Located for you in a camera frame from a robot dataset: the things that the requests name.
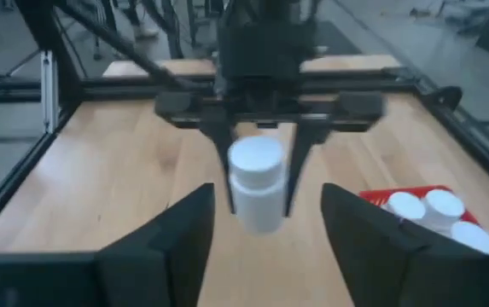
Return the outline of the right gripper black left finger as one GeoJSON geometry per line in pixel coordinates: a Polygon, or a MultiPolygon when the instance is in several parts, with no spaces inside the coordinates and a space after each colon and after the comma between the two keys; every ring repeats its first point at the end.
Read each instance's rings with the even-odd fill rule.
{"type": "Polygon", "coordinates": [[[196,307],[214,228],[205,183],[104,247],[97,263],[108,307],[196,307]]]}

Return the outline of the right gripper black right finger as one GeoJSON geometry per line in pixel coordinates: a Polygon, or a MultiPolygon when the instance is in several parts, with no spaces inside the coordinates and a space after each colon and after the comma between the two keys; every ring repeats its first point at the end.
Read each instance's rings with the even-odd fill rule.
{"type": "Polygon", "coordinates": [[[321,212],[355,307],[399,307],[406,266],[423,243],[392,213],[333,183],[322,187],[321,212]]]}

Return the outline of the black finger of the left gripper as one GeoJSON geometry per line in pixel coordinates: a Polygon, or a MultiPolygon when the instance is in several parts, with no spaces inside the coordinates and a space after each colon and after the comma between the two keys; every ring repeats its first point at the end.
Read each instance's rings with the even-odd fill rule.
{"type": "Polygon", "coordinates": [[[228,152],[232,143],[236,140],[233,127],[227,123],[205,123],[203,125],[203,134],[208,137],[218,154],[220,164],[223,168],[223,177],[225,189],[228,197],[228,206],[232,214],[236,213],[232,189],[230,186],[230,163],[228,152]]]}
{"type": "Polygon", "coordinates": [[[300,180],[301,170],[306,162],[307,156],[314,145],[323,144],[329,134],[327,125],[316,125],[300,123],[295,126],[294,139],[288,162],[288,183],[286,192],[286,204],[284,216],[290,217],[294,196],[300,180]]]}

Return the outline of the white plastic pill bottle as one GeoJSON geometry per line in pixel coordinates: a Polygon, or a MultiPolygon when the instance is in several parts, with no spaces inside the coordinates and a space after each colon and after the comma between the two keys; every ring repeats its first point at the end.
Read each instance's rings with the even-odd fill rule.
{"type": "Polygon", "coordinates": [[[466,211],[464,203],[454,193],[433,189],[422,198],[426,213],[422,225],[436,232],[446,233],[466,211]]]}
{"type": "Polygon", "coordinates": [[[426,214],[422,201],[407,192],[391,194],[387,200],[387,209],[391,213],[408,220],[420,220],[426,214]]]}
{"type": "Polygon", "coordinates": [[[450,234],[454,241],[489,255],[489,234],[477,224],[456,222],[451,226],[450,234]]]}
{"type": "Polygon", "coordinates": [[[248,136],[228,151],[230,189],[236,218],[250,233],[267,235],[282,225],[286,165],[282,144],[270,136],[248,136]]]}

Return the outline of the red plastic basket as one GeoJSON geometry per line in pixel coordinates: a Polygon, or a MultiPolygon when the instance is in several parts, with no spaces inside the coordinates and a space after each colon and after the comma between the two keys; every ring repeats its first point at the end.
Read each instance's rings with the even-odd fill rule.
{"type": "MultiPolygon", "coordinates": [[[[422,198],[425,196],[425,194],[428,191],[433,190],[433,189],[443,189],[443,190],[454,193],[450,188],[443,186],[443,185],[429,185],[429,186],[408,187],[408,188],[368,190],[368,191],[360,192],[359,195],[361,198],[369,201],[370,203],[374,204],[375,206],[378,206],[378,207],[381,207],[381,208],[387,210],[387,200],[391,194],[394,194],[396,192],[407,192],[407,193],[415,195],[417,198],[419,198],[422,201],[422,198]]],[[[412,221],[418,222],[422,225],[422,219],[412,220],[412,221]]],[[[465,213],[463,214],[463,216],[461,217],[461,219],[458,222],[460,222],[460,221],[467,221],[467,222],[475,223],[478,226],[482,227],[482,225],[479,223],[477,218],[467,208],[466,208],[465,213]]],[[[451,238],[450,230],[446,233],[440,233],[440,232],[437,232],[437,233],[439,233],[441,235],[446,235],[446,236],[451,238]]]]}

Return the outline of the black diagonal frame strut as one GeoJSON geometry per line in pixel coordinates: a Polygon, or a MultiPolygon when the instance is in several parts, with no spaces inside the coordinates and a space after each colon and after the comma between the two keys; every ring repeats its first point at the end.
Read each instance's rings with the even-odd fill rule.
{"type": "Polygon", "coordinates": [[[154,81],[158,81],[161,85],[164,85],[170,89],[197,90],[200,88],[198,84],[195,84],[187,79],[177,77],[168,69],[160,67],[151,62],[144,55],[140,55],[128,41],[124,40],[115,32],[107,30],[106,28],[80,14],[76,9],[67,4],[66,0],[52,1],[58,9],[74,18],[86,30],[92,32],[95,36],[98,36],[110,47],[113,47],[115,50],[119,51],[122,55],[125,55],[136,65],[142,68],[154,81]]]}

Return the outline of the black frame clamp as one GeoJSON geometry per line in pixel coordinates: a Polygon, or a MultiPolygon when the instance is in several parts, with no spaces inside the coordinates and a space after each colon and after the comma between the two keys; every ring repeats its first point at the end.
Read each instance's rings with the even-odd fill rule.
{"type": "Polygon", "coordinates": [[[429,91],[422,98],[427,104],[455,111],[463,98],[463,90],[458,86],[445,86],[429,91]]]}

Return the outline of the silver aluminium post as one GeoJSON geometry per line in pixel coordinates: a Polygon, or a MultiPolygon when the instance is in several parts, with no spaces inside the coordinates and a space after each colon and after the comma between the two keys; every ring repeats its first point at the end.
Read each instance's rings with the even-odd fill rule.
{"type": "Polygon", "coordinates": [[[56,58],[50,50],[41,53],[41,104],[44,130],[54,134],[59,122],[59,85],[56,58]]]}

